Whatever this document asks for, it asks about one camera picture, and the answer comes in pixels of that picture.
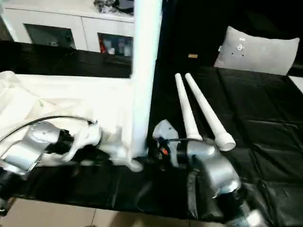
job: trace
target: cable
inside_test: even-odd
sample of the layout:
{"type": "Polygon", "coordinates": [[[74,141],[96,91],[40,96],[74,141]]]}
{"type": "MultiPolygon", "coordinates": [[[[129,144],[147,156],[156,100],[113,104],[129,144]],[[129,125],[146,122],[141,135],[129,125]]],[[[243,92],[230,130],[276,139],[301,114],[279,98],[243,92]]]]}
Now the cable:
{"type": "Polygon", "coordinates": [[[24,125],[21,125],[19,126],[18,128],[14,129],[13,131],[11,131],[9,134],[7,134],[6,136],[4,136],[1,140],[0,140],[0,143],[2,143],[7,137],[11,136],[12,134],[16,133],[17,131],[29,126],[29,125],[32,125],[32,124],[35,124],[37,122],[41,122],[41,121],[45,121],[45,120],[49,120],[49,119],[54,119],[54,118],[73,118],[73,119],[78,119],[78,120],[83,120],[83,121],[87,121],[88,124],[92,124],[93,122],[89,119],[86,119],[84,117],[76,117],[76,116],[69,116],[69,115],[58,115],[58,116],[48,116],[48,117],[42,117],[42,118],[39,118],[39,119],[36,119],[34,121],[31,121],[31,122],[28,122],[24,125]]]}
{"type": "Polygon", "coordinates": [[[192,139],[192,138],[167,139],[166,141],[169,141],[169,142],[173,142],[173,141],[195,141],[195,142],[202,142],[203,143],[203,140],[197,140],[197,139],[192,139]]]}

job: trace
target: white cabinet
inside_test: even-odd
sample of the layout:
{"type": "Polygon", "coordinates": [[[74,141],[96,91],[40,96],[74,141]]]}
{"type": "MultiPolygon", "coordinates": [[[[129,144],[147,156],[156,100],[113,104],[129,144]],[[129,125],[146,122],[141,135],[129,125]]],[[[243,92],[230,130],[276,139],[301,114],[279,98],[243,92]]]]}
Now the white cabinet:
{"type": "Polygon", "coordinates": [[[89,51],[131,56],[134,23],[83,17],[89,51]]]}
{"type": "Polygon", "coordinates": [[[99,13],[92,0],[8,0],[3,7],[16,42],[132,55],[134,18],[99,13]]]}
{"type": "Polygon", "coordinates": [[[15,30],[19,42],[87,50],[79,16],[6,9],[5,17],[15,30]]]}

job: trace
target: cabinet door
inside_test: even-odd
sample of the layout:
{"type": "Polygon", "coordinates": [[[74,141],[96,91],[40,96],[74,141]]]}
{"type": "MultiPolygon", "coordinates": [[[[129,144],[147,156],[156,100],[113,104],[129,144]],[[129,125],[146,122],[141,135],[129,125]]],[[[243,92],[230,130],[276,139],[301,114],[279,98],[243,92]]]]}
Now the cabinet door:
{"type": "Polygon", "coordinates": [[[87,50],[81,17],[5,9],[18,42],[87,50]]]}
{"type": "Polygon", "coordinates": [[[88,50],[132,56],[134,23],[83,17],[88,50]]]}

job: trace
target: shelf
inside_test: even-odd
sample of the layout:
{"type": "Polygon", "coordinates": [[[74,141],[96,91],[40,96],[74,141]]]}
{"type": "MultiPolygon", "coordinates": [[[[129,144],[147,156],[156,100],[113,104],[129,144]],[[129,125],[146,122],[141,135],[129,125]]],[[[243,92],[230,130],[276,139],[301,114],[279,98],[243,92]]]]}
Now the shelf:
{"type": "Polygon", "coordinates": [[[126,14],[99,13],[93,0],[8,0],[3,3],[3,6],[7,9],[32,10],[134,23],[134,18],[126,14]]]}

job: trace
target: black table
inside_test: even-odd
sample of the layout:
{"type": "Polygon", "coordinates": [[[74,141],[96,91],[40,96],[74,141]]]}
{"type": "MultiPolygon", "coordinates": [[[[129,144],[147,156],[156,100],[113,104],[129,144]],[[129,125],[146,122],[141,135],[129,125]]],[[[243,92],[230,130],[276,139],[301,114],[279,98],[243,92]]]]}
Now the black table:
{"type": "MultiPolygon", "coordinates": [[[[127,78],[130,62],[98,53],[29,44],[0,43],[7,55],[0,69],[23,74],[127,78]]],[[[248,189],[247,199],[271,226],[303,226],[303,95],[285,76],[201,68],[191,72],[237,147],[223,153],[248,189]]],[[[172,66],[155,72],[149,136],[168,119],[185,137],[172,66]]],[[[213,134],[184,83],[199,132],[213,134]]],[[[109,210],[192,219],[187,210],[187,171],[140,173],[124,166],[40,167],[16,196],[109,210]]],[[[199,220],[222,221],[206,196],[203,176],[197,196],[199,220]]]]}

